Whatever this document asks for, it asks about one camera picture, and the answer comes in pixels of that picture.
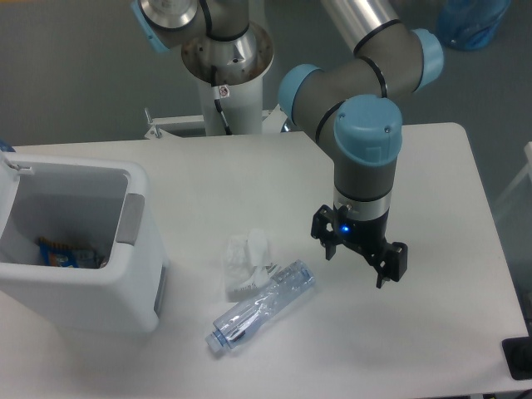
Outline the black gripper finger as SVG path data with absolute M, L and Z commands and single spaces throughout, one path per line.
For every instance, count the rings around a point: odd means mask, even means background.
M 325 259 L 331 260 L 336 253 L 337 234 L 334 230 L 334 212 L 323 204 L 313 215 L 311 236 L 325 248 Z
M 376 287 L 381 288 L 386 281 L 398 282 L 407 270 L 407 259 L 407 244 L 384 242 L 368 260 L 377 272 Z

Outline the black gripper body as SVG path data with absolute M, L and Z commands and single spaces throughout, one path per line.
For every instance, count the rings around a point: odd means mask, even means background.
M 328 245 L 328 257 L 336 253 L 336 247 L 343 245 L 365 258 L 378 258 L 386 244 L 387 210 L 372 220 L 355 220 L 348 215 L 347 207 L 333 208 L 333 236 Z

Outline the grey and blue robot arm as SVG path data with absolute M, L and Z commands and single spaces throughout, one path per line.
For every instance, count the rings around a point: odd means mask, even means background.
M 345 246 L 376 270 L 378 283 L 396 282 L 408 247 L 385 236 L 402 144 L 395 100 L 441 74 L 443 51 L 427 30 L 407 29 L 387 1 L 323 7 L 352 60 L 332 71 L 296 66 L 278 89 L 280 109 L 334 164 L 333 204 L 314 214 L 311 235 L 328 257 Z M 134 1 L 131 8 L 156 51 L 180 48 L 199 85 L 207 135 L 262 130 L 262 78 L 273 45 L 250 20 L 248 2 Z

